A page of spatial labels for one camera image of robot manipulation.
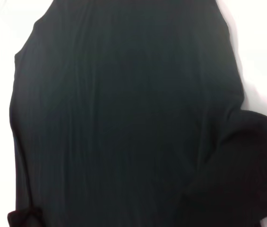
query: black knit fabric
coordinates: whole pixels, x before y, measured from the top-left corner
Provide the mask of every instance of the black knit fabric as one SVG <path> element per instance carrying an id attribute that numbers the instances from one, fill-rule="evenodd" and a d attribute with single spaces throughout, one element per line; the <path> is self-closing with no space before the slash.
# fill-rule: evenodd
<path id="1" fill-rule="evenodd" d="M 267 117 L 241 110 L 214 0 L 55 0 L 15 63 L 10 226 L 267 217 Z"/>

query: ribbed fabric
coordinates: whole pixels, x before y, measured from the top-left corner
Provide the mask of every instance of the ribbed fabric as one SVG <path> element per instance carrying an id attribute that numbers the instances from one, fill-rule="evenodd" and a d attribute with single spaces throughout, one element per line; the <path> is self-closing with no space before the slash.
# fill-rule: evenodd
<path id="1" fill-rule="evenodd" d="M 10 226 L 267 217 L 267 117 L 241 110 L 215 1 L 55 0 L 15 64 Z"/>

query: black dress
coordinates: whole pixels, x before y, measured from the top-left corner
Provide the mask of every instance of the black dress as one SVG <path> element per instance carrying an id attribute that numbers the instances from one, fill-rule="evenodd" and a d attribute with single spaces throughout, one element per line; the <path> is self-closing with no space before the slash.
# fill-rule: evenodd
<path id="1" fill-rule="evenodd" d="M 15 56 L 10 226 L 254 227 L 267 117 L 214 0 L 54 0 Z"/>

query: black garment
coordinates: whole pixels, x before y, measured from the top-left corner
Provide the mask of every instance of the black garment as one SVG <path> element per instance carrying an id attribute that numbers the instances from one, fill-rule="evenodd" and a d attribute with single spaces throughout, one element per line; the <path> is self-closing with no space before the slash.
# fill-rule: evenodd
<path id="1" fill-rule="evenodd" d="M 31 215 L 47 227 L 253 227 L 267 216 L 267 117 L 240 110 L 214 0 L 55 0 L 15 63 L 11 226 Z"/>

